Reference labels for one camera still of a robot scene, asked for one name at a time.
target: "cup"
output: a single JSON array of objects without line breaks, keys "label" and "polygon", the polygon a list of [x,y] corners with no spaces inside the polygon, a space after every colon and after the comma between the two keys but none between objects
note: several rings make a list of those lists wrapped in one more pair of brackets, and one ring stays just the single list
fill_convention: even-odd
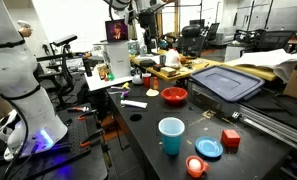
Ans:
[{"label": "cup", "polygon": [[159,56],[159,61],[160,61],[160,63],[159,64],[161,64],[162,66],[165,66],[165,64],[166,64],[166,55],[160,55]]},{"label": "cup", "polygon": [[180,119],[168,117],[159,122],[158,128],[162,134],[164,151],[169,155],[178,154],[185,124]]},{"label": "cup", "polygon": [[[201,168],[200,170],[193,170],[189,167],[189,162],[190,160],[192,159],[196,159],[197,161],[199,161],[200,165],[201,165]],[[193,178],[199,178],[202,173],[204,171],[207,171],[209,169],[209,164],[204,162],[200,157],[198,156],[189,156],[187,159],[186,159],[186,166],[187,166],[187,171],[188,171],[188,174],[193,177]]]},{"label": "cup", "polygon": [[144,81],[144,86],[147,87],[147,88],[150,88],[150,77],[151,77],[150,73],[143,73],[142,74],[142,79]]}]

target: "paper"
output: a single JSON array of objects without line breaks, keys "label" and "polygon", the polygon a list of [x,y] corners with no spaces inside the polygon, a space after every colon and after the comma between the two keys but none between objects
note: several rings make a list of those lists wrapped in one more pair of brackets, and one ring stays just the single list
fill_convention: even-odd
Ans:
[{"label": "paper", "polygon": [[288,54],[284,49],[245,53],[240,59],[229,64],[233,66],[254,65],[270,68],[284,82],[288,82],[294,66],[297,64],[297,54]]}]

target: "bowl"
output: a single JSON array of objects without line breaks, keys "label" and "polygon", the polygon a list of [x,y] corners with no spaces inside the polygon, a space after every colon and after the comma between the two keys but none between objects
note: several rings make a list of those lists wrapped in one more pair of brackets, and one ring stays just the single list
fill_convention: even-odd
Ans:
[{"label": "bowl", "polygon": [[161,96],[169,103],[176,104],[188,96],[188,92],[179,87],[166,88],[161,92]]}]

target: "small red object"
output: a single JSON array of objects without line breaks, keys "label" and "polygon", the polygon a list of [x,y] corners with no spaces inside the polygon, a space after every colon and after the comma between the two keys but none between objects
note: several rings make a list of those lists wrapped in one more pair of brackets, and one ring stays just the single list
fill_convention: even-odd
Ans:
[{"label": "small red object", "polygon": [[221,140],[226,147],[238,147],[240,136],[235,130],[223,130]]}]

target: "cable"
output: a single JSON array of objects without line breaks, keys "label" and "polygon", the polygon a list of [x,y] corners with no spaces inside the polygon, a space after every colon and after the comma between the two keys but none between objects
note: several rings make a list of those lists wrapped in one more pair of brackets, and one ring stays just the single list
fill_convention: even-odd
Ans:
[{"label": "cable", "polygon": [[172,1],[172,2],[167,2],[166,4],[163,4],[163,5],[159,6],[157,9],[155,9],[154,11],[152,11],[152,13],[158,11],[160,8],[166,6],[166,5],[170,4],[170,3],[173,3],[173,2],[177,2],[177,0],[176,1]]},{"label": "cable", "polygon": [[113,1],[113,0],[110,0],[110,2],[109,2],[109,7],[108,7],[108,8],[109,8],[109,17],[110,17],[110,19],[111,19],[112,21],[115,21],[114,18],[112,17],[112,13],[111,13],[112,1]]},{"label": "cable", "polygon": [[11,162],[9,163],[6,171],[5,171],[5,174],[4,176],[2,177],[3,180],[7,180],[8,179],[8,176],[11,172],[11,170],[13,169],[14,165],[16,164],[17,160],[19,159],[19,157],[21,156],[22,154],[22,151],[24,149],[24,145],[26,144],[27,142],[27,139],[28,139],[28,132],[29,132],[29,128],[28,128],[28,123],[27,123],[27,119],[26,117],[24,116],[24,114],[22,113],[22,111],[20,110],[20,108],[15,104],[13,103],[12,101],[10,101],[7,97],[5,97],[4,95],[0,94],[0,97],[3,98],[4,100],[8,101],[10,103],[10,105],[13,106],[13,108],[15,108],[15,110],[17,111],[17,113],[19,114],[19,116],[21,116],[22,120],[24,121],[24,124],[26,126],[26,132],[25,132],[25,138],[24,138],[24,141],[21,143],[21,145],[19,146],[19,148],[15,151],[14,153],[14,158],[11,160]]},{"label": "cable", "polygon": [[115,117],[112,116],[112,118],[113,118],[113,120],[114,120],[114,124],[115,124],[115,127],[116,127],[116,131],[117,131],[117,136],[118,136],[118,141],[119,141],[120,149],[121,149],[121,150],[125,150],[125,149],[129,148],[130,145],[127,144],[127,145],[123,146],[123,145],[121,144],[120,135],[119,135],[119,131],[118,131],[118,128],[119,128],[119,127],[118,127],[118,123],[117,123]]},{"label": "cable", "polygon": [[14,178],[14,176],[20,171],[20,169],[22,169],[28,163],[28,161],[31,159],[31,157],[35,154],[36,150],[38,149],[38,146],[39,146],[39,142],[36,141],[34,147],[31,150],[29,157],[17,168],[17,170],[14,173],[12,173],[9,179]]}]

